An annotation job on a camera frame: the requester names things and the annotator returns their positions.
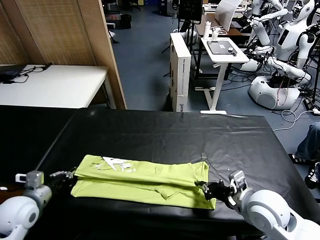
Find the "white box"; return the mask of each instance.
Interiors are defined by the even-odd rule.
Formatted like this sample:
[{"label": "white box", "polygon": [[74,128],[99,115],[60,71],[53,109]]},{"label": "white box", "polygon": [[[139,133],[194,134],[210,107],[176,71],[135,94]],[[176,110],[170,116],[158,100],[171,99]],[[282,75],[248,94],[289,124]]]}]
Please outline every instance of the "white box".
[{"label": "white box", "polygon": [[187,109],[191,54],[179,32],[170,34],[170,97],[176,112]]}]

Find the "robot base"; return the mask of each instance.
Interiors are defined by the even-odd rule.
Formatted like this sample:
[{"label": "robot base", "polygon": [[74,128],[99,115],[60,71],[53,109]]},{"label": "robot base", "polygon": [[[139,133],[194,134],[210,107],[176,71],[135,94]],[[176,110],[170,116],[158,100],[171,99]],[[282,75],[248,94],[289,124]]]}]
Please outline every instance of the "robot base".
[{"label": "robot base", "polygon": [[249,94],[259,105],[272,110],[289,110],[300,95],[297,88],[272,88],[271,76],[258,76],[251,83]]}]

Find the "folded shirt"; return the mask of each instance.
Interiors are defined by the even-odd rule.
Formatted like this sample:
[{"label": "folded shirt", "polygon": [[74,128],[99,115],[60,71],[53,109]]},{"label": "folded shirt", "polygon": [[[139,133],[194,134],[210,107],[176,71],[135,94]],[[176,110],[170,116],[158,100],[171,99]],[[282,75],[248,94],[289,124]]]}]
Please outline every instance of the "folded shirt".
[{"label": "folded shirt", "polygon": [[215,209],[195,182],[208,182],[206,162],[159,164],[87,155],[75,171],[74,197],[96,197],[147,204]]}]

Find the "white table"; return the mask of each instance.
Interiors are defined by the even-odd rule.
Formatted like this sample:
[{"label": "white table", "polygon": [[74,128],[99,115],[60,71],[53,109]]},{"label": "white table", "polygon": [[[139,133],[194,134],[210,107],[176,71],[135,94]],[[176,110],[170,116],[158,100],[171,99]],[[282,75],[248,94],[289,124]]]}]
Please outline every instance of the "white table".
[{"label": "white table", "polygon": [[201,111],[202,114],[227,114],[226,111],[218,111],[216,110],[218,99],[220,96],[221,88],[224,83],[224,78],[227,70],[227,66],[229,63],[247,63],[249,62],[249,58],[241,51],[239,47],[230,39],[226,37],[218,37],[218,41],[228,41],[233,49],[237,52],[236,56],[232,54],[212,54],[209,46],[208,41],[211,41],[211,39],[205,40],[203,37],[201,38],[201,41],[205,47],[205,50],[207,51],[211,61],[213,63],[216,63],[217,66],[220,65],[220,70],[218,74],[218,78],[216,80],[216,85],[214,87],[209,88],[201,88],[197,87],[196,91],[204,91],[205,99],[209,106],[209,111],[203,110]]},{"label": "white table", "polygon": [[[203,4],[202,5],[202,9],[203,9],[204,15],[216,13],[217,7],[218,7],[218,4],[210,4],[210,5],[209,5],[209,3],[208,4]],[[243,12],[246,9],[247,9],[247,6],[238,7],[235,10],[235,13],[234,13],[233,17],[234,18],[242,18]]]},{"label": "white table", "polygon": [[[43,67],[27,65],[24,69],[34,66]],[[0,82],[0,105],[87,108],[101,86],[109,100],[113,100],[107,73],[108,69],[103,66],[51,65],[45,71],[29,73],[25,83]],[[22,76],[14,81],[25,79]]]}]

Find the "sneaker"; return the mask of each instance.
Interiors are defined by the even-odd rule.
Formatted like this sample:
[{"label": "sneaker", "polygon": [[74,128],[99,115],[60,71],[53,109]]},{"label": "sneaker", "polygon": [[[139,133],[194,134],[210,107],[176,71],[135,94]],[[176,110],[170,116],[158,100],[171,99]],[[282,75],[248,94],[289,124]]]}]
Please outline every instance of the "sneaker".
[{"label": "sneaker", "polygon": [[297,157],[295,154],[288,154],[291,162],[298,165],[312,165],[314,161]]},{"label": "sneaker", "polygon": [[319,169],[320,162],[316,162],[310,167],[309,174],[304,179],[304,182],[309,189],[315,189],[319,185]]}]

